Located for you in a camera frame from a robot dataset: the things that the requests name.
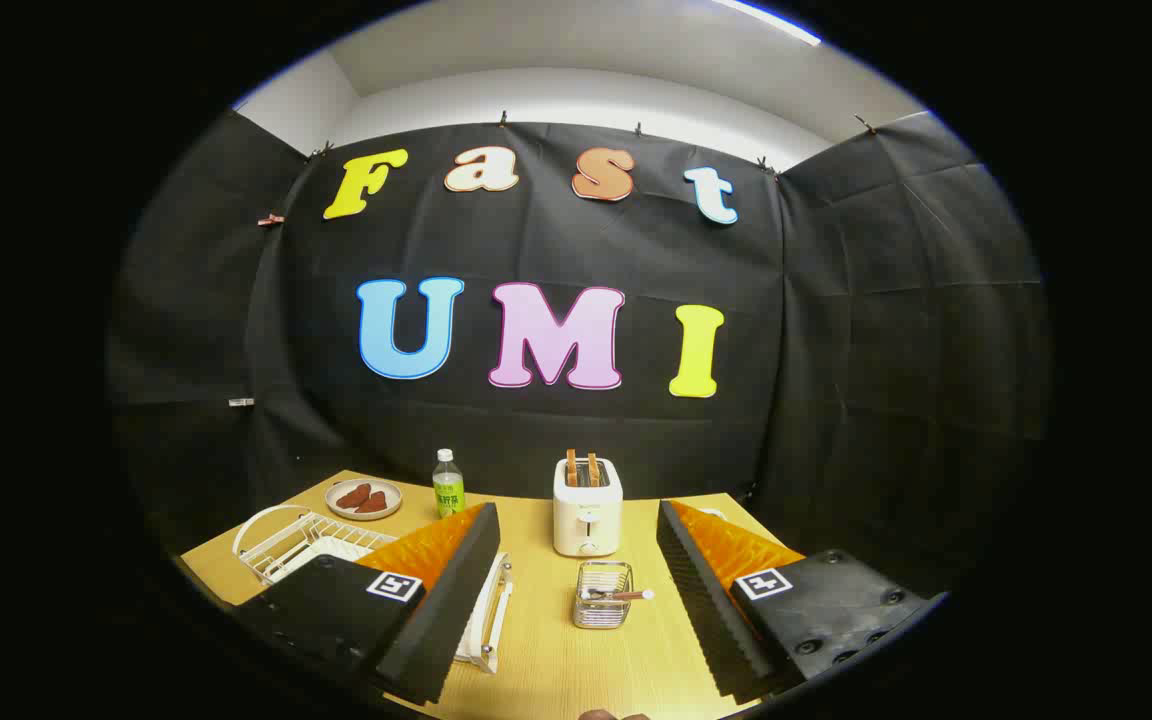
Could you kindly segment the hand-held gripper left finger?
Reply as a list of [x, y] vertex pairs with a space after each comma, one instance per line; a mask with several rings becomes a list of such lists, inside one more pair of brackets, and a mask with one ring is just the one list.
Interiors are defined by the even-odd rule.
[[497, 506], [477, 503], [358, 560], [308, 560], [234, 616], [335, 685], [438, 702], [499, 544]]

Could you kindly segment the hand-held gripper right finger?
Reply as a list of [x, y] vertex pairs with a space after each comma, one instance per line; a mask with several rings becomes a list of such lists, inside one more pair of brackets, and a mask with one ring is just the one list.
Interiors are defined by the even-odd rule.
[[849, 551], [799, 555], [676, 500], [659, 505], [657, 541], [718, 692], [740, 703], [812, 691], [943, 601]]

